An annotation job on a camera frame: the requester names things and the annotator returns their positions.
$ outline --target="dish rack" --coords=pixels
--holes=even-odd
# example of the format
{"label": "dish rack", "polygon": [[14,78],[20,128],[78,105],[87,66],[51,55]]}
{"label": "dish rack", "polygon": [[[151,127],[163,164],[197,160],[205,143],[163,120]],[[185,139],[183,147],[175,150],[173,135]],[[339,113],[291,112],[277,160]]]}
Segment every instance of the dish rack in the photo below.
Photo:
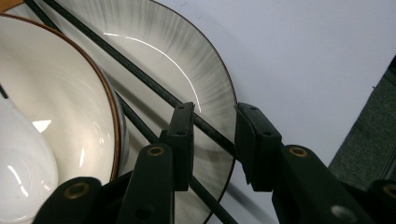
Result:
{"label": "dish rack", "polygon": [[[192,175],[193,125],[240,161],[254,191],[272,191],[280,223],[390,223],[396,214],[396,182],[377,180],[368,191],[339,182],[310,149],[283,146],[281,134],[254,105],[239,103],[234,144],[182,104],[99,35],[53,0],[44,0],[84,35],[161,96],[175,111],[157,137],[118,95],[125,116],[151,143],[134,170],[101,183],[78,177],[63,183],[39,210],[34,223],[174,223],[175,191],[189,187],[224,223],[234,218]],[[61,32],[33,0],[26,5]]]}

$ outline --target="white ceramic bowl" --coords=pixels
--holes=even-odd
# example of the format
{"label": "white ceramic bowl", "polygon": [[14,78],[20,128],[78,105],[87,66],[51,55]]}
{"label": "white ceramic bowl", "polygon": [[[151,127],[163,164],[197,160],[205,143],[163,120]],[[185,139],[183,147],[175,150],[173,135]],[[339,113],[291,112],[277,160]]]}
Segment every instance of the white ceramic bowl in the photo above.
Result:
{"label": "white ceramic bowl", "polygon": [[41,24],[0,14],[0,27],[0,82],[47,140],[59,184],[77,176],[102,184],[115,178],[125,124],[99,68],[74,42]]}
{"label": "white ceramic bowl", "polygon": [[[42,1],[36,1],[57,26],[84,48],[106,72],[110,83],[156,133],[168,128],[173,108],[133,74],[95,46]],[[216,50],[191,23],[173,10],[148,0],[57,1],[124,54],[182,102],[194,102],[195,113],[233,140],[235,95],[229,74]],[[8,13],[37,20],[26,6]],[[131,148],[125,173],[134,167],[147,140],[128,123]],[[220,199],[233,157],[200,130],[194,129],[194,176]],[[177,192],[176,223],[203,223],[210,214],[192,192]]]}

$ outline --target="bowl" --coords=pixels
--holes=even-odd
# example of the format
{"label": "bowl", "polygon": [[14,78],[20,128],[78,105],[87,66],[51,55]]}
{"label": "bowl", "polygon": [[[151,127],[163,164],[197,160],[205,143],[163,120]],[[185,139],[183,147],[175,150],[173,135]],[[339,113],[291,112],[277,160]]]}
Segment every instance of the bowl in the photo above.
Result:
{"label": "bowl", "polygon": [[100,69],[69,38],[35,21],[0,14],[0,27],[0,82],[52,149],[59,185],[77,176],[102,184],[116,178],[125,123]]}
{"label": "bowl", "polygon": [[[161,130],[168,128],[174,110],[172,106],[47,4],[36,2],[66,36],[92,56],[111,85],[152,131],[159,135]],[[57,2],[181,102],[195,103],[195,113],[233,141],[236,102],[233,84],[219,54],[197,27],[154,1]],[[25,4],[7,13],[38,20]],[[122,174],[134,168],[139,150],[149,144],[129,120],[127,126],[130,154]],[[193,175],[220,200],[233,170],[233,157],[198,128],[194,128],[194,149]],[[176,223],[203,223],[210,214],[211,211],[191,189],[176,192]]]}

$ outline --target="white wall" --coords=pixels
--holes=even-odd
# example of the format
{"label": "white wall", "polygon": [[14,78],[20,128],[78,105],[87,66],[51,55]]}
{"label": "white wall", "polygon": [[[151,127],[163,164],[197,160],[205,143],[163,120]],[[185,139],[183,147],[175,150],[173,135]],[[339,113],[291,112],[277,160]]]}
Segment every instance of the white wall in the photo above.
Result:
{"label": "white wall", "polygon": [[[208,37],[239,102],[326,165],[396,53],[394,0],[158,2]],[[240,223],[277,223],[270,199],[246,186],[237,164],[222,204]]]}

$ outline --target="metal grommet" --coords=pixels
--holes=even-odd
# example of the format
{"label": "metal grommet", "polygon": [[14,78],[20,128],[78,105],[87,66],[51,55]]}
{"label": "metal grommet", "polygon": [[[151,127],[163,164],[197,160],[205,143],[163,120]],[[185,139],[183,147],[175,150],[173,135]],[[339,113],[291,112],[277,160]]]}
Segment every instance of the metal grommet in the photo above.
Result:
{"label": "metal grommet", "polygon": [[396,199],[396,185],[387,184],[382,188],[390,197]]}
{"label": "metal grommet", "polygon": [[148,150],[150,156],[161,156],[165,152],[163,147],[152,147]]}
{"label": "metal grommet", "polygon": [[308,156],[308,152],[300,147],[291,147],[289,148],[289,153],[293,154],[296,157],[306,157]]}
{"label": "metal grommet", "polygon": [[90,190],[90,185],[86,182],[77,182],[64,191],[66,199],[77,199],[84,196]]}

